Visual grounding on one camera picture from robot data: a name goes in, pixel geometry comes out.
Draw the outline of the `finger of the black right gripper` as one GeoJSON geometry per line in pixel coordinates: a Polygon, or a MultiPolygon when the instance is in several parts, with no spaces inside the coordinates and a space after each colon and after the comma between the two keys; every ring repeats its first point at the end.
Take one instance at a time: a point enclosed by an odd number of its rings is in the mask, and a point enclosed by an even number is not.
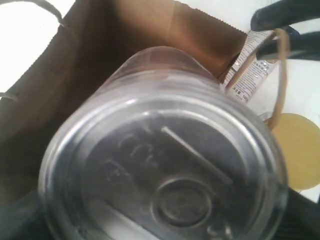
{"type": "MultiPolygon", "coordinates": [[[[283,28],[289,37],[288,59],[292,60],[320,60],[320,32],[300,34],[291,26],[283,28]]],[[[278,60],[278,47],[275,38],[258,47],[256,58],[258,60],[278,60]]]]}
{"type": "Polygon", "coordinates": [[[280,0],[256,10],[250,28],[255,32],[268,31],[319,17],[319,0],[280,0]]]}

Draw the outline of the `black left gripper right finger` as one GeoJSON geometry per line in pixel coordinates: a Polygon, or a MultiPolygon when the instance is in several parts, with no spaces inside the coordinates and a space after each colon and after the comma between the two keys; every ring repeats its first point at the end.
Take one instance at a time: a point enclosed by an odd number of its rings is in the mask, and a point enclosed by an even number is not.
{"type": "Polygon", "coordinates": [[[281,240],[318,240],[320,238],[320,205],[293,189],[279,226],[281,240]]]}

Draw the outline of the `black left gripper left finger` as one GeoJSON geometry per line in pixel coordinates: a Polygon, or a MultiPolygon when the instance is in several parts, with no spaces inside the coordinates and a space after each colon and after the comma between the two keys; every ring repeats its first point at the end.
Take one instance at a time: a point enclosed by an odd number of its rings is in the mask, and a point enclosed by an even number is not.
{"type": "Polygon", "coordinates": [[[39,194],[32,191],[0,209],[2,240],[49,240],[50,231],[41,210],[39,194]]]}

